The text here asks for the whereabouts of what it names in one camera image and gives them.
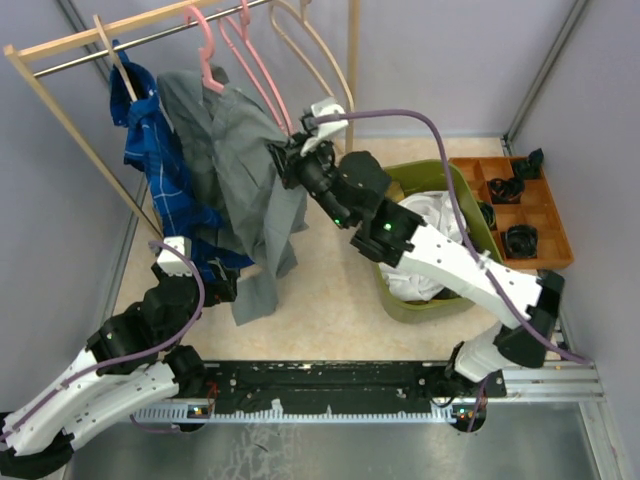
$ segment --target orange compartment tray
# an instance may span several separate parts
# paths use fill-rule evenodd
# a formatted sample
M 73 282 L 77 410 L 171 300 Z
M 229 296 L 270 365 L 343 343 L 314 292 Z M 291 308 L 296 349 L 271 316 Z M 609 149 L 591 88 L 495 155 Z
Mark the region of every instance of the orange compartment tray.
M 513 177 L 511 164 L 526 157 L 460 157 L 451 163 L 460 169 L 477 200 L 493 206 L 496 230 L 493 238 L 500 249 L 504 264 L 514 269 L 561 269 L 573 263 L 573 253 L 567 240 L 558 210 L 551 196 L 549 184 L 541 172 L 537 180 L 524 181 L 520 203 L 494 205 L 487 182 L 493 178 Z M 538 255 L 530 259 L 508 258 L 502 234 L 513 225 L 531 225 L 538 230 Z

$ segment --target gray jacket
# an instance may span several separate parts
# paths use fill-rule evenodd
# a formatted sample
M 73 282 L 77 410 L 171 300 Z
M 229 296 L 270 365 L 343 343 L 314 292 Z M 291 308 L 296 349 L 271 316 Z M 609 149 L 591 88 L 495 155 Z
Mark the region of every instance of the gray jacket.
M 158 90 L 182 142 L 196 198 L 220 211 L 231 227 L 199 232 L 201 238 L 246 253 L 263 269 L 238 284 L 236 324 L 273 313 L 276 278 L 297 265 L 289 237 L 305 228 L 306 191 L 282 187 L 266 147 L 284 145 L 287 137 L 232 85 L 221 95 L 204 88 L 200 72 L 159 75 Z

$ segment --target clothes hanger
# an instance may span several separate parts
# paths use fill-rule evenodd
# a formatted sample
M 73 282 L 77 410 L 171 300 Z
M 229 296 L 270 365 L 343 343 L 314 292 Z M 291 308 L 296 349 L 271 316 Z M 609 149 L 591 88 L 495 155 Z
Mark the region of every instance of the clothes hanger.
M 205 20 L 202 12 L 193 5 L 186 8 L 184 16 L 187 23 L 191 21 L 191 16 L 196 19 L 196 22 L 200 25 L 200 29 L 202 30 L 206 40 L 205 46 L 198 48 L 198 53 L 200 54 L 200 68 L 202 70 L 202 84 L 209 90 L 213 90 L 214 92 L 221 94 L 224 91 L 224 85 L 213 79 L 211 66 L 209 65 L 209 59 L 211 59 L 214 53 L 216 53 L 216 41 L 213 38 L 211 27 L 209 27 L 209 24 Z
M 296 9 L 291 6 L 291 4 L 283 1 L 283 0 L 271 0 L 269 2 L 269 18 L 271 19 L 271 25 L 273 29 L 276 31 L 278 35 L 285 41 L 288 47 L 293 51 L 293 53 L 298 57 L 298 59 L 307 67 L 307 70 L 313 75 L 313 77 L 320 84 L 320 87 L 325 91 L 325 93 L 331 97 L 335 97 L 336 95 L 333 93 L 333 90 L 326 82 L 324 77 L 320 74 L 318 69 L 311 63 L 311 60 L 304 54 L 302 49 L 285 33 L 285 31 L 278 25 L 278 22 L 275 18 L 275 10 L 276 8 L 280 8 L 284 10 L 290 17 L 292 17 L 300 27 L 311 37 L 311 40 L 316 44 L 316 46 L 320 49 L 326 60 L 329 62 L 331 68 L 333 68 L 336 76 L 338 77 L 338 81 L 344 91 L 346 103 L 347 103 L 347 112 L 352 112 L 355 110 L 353 96 L 351 95 L 351 90 L 349 89 L 349 85 L 347 84 L 347 80 L 342 73 L 342 69 L 338 65 L 335 57 L 331 53 L 331 50 L 324 43 L 322 37 L 318 35 L 318 32 L 311 26 L 311 24 L 307 21 L 307 7 L 311 3 L 311 0 L 300 0 L 300 12 L 297 12 Z M 347 130 L 347 138 L 345 142 L 345 149 L 347 152 L 353 150 L 353 133 Z
M 231 51 L 233 52 L 235 57 L 238 59 L 238 62 L 240 62 L 240 65 L 242 65 L 242 68 L 244 68 L 245 72 L 247 72 L 247 75 L 249 76 L 249 79 L 255 85 L 256 89 L 258 90 L 258 92 L 260 93 L 262 98 L 264 99 L 265 103 L 267 104 L 267 107 L 269 108 L 269 110 L 271 111 L 271 114 L 273 115 L 273 118 L 275 119 L 276 123 L 278 124 L 278 127 L 280 127 L 280 130 L 285 132 L 287 135 L 291 134 L 291 133 L 293 133 L 295 131 L 295 128 L 293 127 L 293 124 L 291 123 L 291 117 L 289 116 L 289 112 L 287 110 L 287 107 L 285 106 L 284 101 L 282 100 L 282 96 L 280 95 L 280 91 L 278 90 L 278 87 L 276 87 L 276 84 L 273 81 L 273 78 L 269 74 L 269 71 L 267 70 L 267 67 L 265 67 L 264 62 L 262 61 L 262 59 L 258 55 L 258 52 L 256 51 L 256 49 L 254 48 L 253 44 L 249 40 L 248 25 L 249 25 L 249 23 L 251 23 L 251 17 L 249 15 L 249 6 L 247 4 L 247 0 L 241 0 L 241 1 L 242 1 L 242 10 L 240 11 L 240 24 L 241 24 L 241 27 L 238 26 L 236 21 L 233 20 L 232 18 L 223 17 L 223 18 L 220 18 L 218 20 L 218 28 L 220 29 L 220 34 L 222 35 L 222 38 L 224 38 L 225 42 L 227 42 L 227 45 L 229 46 L 229 48 L 231 49 Z M 271 102 L 271 99 L 269 98 L 269 96 L 264 91 L 264 88 L 262 88 L 261 83 L 256 78 L 256 76 L 254 75 L 254 73 L 251 70 L 251 68 L 249 67 L 249 65 L 247 65 L 247 62 L 242 57 L 242 54 L 240 54 L 240 52 L 238 51 L 236 46 L 233 44 L 233 42 L 229 38 L 229 35 L 227 34 L 227 32 L 225 31 L 224 26 L 223 26 L 224 22 L 229 23 L 231 25 L 231 27 L 233 28 L 233 30 L 242 38 L 244 46 L 246 47 L 246 49 L 249 52 L 249 54 L 251 54 L 251 56 L 255 60 L 256 64 L 258 65 L 258 68 L 262 72 L 262 75 L 264 76 L 265 80 L 269 84 L 269 88 L 271 89 L 271 92 L 273 93 L 273 96 L 275 97 L 276 102 L 278 103 L 278 107 L 280 109 L 280 112 L 282 113 L 282 116 L 284 117 L 284 122 L 282 121 L 282 118 L 280 117 L 280 115 L 276 111 L 275 107 L 273 106 L 273 103 Z
M 102 40 L 102 43 L 104 44 L 104 48 L 107 49 L 107 52 L 109 53 L 109 57 L 111 57 L 111 61 L 113 62 L 113 65 L 116 67 L 118 72 L 120 72 L 120 76 L 122 76 L 122 80 L 124 81 L 124 85 L 127 89 L 127 93 L 129 94 L 129 98 L 131 98 L 132 102 L 137 102 L 138 96 L 136 95 L 136 92 L 133 89 L 133 85 L 131 83 L 131 80 L 129 79 L 129 75 L 127 74 L 127 70 L 124 68 L 124 65 L 122 65 L 122 61 L 120 60 L 120 57 L 118 56 L 118 54 L 113 50 L 113 46 L 111 45 L 111 42 L 109 41 L 109 37 L 107 37 L 107 34 L 104 31 L 104 27 L 102 26 L 102 22 L 100 21 L 99 15 L 93 16 L 93 23 L 96 24 L 96 30 L 98 30 L 98 35 L 100 35 L 100 40 Z

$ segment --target wooden clothes rack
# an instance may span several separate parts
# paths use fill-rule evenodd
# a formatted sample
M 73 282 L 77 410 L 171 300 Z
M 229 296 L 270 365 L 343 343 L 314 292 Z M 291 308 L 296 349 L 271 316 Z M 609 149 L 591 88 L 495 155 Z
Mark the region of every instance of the wooden clothes rack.
M 36 45 L 34 47 L 26 48 L 23 50 L 17 50 L 13 47 L 13 45 L 7 45 L 4 47 L 5 56 L 11 61 L 13 66 L 16 68 L 18 73 L 22 75 L 24 80 L 33 88 L 34 92 L 40 97 L 40 99 L 44 102 L 44 104 L 51 110 L 51 113 L 58 119 L 58 121 L 62 124 L 62 126 L 67 130 L 69 135 L 76 141 L 76 143 L 80 146 L 80 148 L 84 151 L 84 153 L 89 157 L 91 162 L 96 166 L 96 168 L 102 173 L 105 179 L 109 182 L 109 184 L 114 188 L 114 190 L 120 195 L 120 197 L 124 200 L 127 206 L 132 210 L 132 212 L 138 217 L 140 221 L 142 221 L 147 227 L 151 229 L 151 231 L 158 237 L 162 238 L 162 232 L 158 225 L 147 216 L 146 213 L 142 210 L 141 206 L 136 203 L 133 197 L 127 192 L 122 183 L 116 178 L 116 176 L 111 172 L 109 167 L 106 165 L 104 160 L 98 155 L 96 150 L 91 146 L 87 138 L 82 134 L 82 132 L 78 129 L 78 127 L 73 123 L 69 115 L 64 111 L 61 105 L 58 103 L 56 98 L 51 94 L 51 92 L 44 86 L 41 78 L 55 74 L 57 72 L 66 70 L 68 68 L 72 68 L 77 65 L 82 65 L 87 62 L 91 62 L 98 58 L 105 57 L 109 55 L 108 50 L 102 50 L 90 55 L 86 55 L 79 59 L 75 59 L 69 62 L 61 63 L 55 65 L 53 67 L 47 68 L 45 70 L 34 72 L 30 68 L 30 64 L 41 60 L 44 58 L 49 58 L 54 55 L 58 55 L 60 53 L 67 52 L 74 48 L 83 47 L 85 45 L 91 44 L 93 42 L 103 42 L 105 37 L 113 37 L 116 35 L 120 35 L 125 32 L 134 31 L 140 29 L 142 27 L 146 27 L 148 25 L 156 24 L 162 20 L 165 20 L 170 17 L 182 16 L 184 14 L 184 9 L 190 5 L 202 8 L 210 5 L 214 5 L 216 3 L 220 3 L 221 0 L 183 0 L 172 5 L 167 5 L 165 7 L 160 7 L 155 10 L 150 10 L 148 12 L 141 13 L 139 15 L 134 15 L 129 18 L 125 18 L 123 20 L 118 20 L 113 23 L 102 25 L 102 31 L 98 30 L 98 28 L 91 28 L 85 30 L 83 32 L 78 32 L 73 35 L 69 35 L 66 37 L 59 38 L 57 40 L 52 40 L 50 42 L 42 43 L 40 45 Z M 253 8 L 259 5 L 268 4 L 271 0 L 254 0 L 249 3 L 249 8 Z M 301 17 L 304 18 L 306 22 L 306 14 L 305 7 L 310 3 L 311 0 L 301 0 Z M 216 20 L 218 18 L 222 18 L 228 15 L 233 15 L 238 13 L 242 9 L 242 6 L 238 5 L 237 7 L 233 7 L 222 12 L 216 13 L 214 15 L 210 15 L 206 17 L 207 21 Z M 347 85 L 348 90 L 351 92 L 348 94 L 348 98 L 351 103 L 355 103 L 356 97 L 356 83 L 357 83 L 357 67 L 358 67 L 358 44 L 359 44 L 359 29 L 360 29 L 360 0 L 349 0 L 349 21 L 348 21 L 348 54 L 347 54 Z M 157 40 L 159 38 L 163 38 L 168 35 L 172 35 L 174 33 L 192 28 L 196 26 L 196 22 L 191 22 L 189 24 L 178 25 L 174 28 L 170 28 L 161 32 L 158 32 L 153 35 L 149 35 L 144 38 L 140 38 L 138 40 L 133 40 L 131 42 L 123 43 L 116 47 L 115 51 L 125 50 L 127 48 L 132 48 L 138 45 L 143 45 L 145 43 L 149 43 L 151 41 Z M 353 126 L 349 125 L 347 130 L 347 141 L 346 141 L 346 150 L 349 151 L 352 148 L 353 144 Z

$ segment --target metal floor plate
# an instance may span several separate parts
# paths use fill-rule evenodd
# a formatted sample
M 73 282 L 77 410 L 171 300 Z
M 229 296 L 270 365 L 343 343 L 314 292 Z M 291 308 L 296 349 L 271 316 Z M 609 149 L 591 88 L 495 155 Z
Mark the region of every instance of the metal floor plate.
M 577 405 L 490 404 L 477 434 L 434 424 L 229 424 L 151 435 L 118 424 L 67 480 L 598 480 Z

